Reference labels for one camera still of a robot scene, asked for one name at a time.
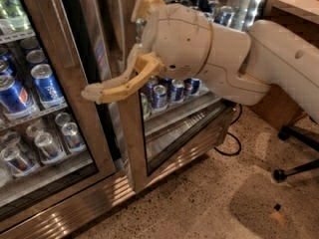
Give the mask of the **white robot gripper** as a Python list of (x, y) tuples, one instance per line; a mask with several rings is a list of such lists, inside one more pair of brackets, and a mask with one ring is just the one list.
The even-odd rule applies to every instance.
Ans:
[(118, 77), (85, 86), (81, 95), (96, 104), (126, 99), (151, 76), (185, 80), (203, 67), (212, 42), (210, 22), (199, 11), (163, 0), (136, 0), (131, 21), (147, 20), (141, 46), (131, 49)]

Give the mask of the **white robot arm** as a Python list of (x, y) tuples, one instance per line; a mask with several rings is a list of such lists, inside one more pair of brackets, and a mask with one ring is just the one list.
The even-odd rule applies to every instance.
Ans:
[(139, 19), (147, 23), (126, 70), (86, 86), (83, 98), (97, 104), (121, 101), (159, 76), (197, 78), (224, 99), (254, 106), (277, 85), (319, 121), (319, 50), (284, 27), (259, 20), (240, 32), (163, 0), (137, 0), (132, 20)]

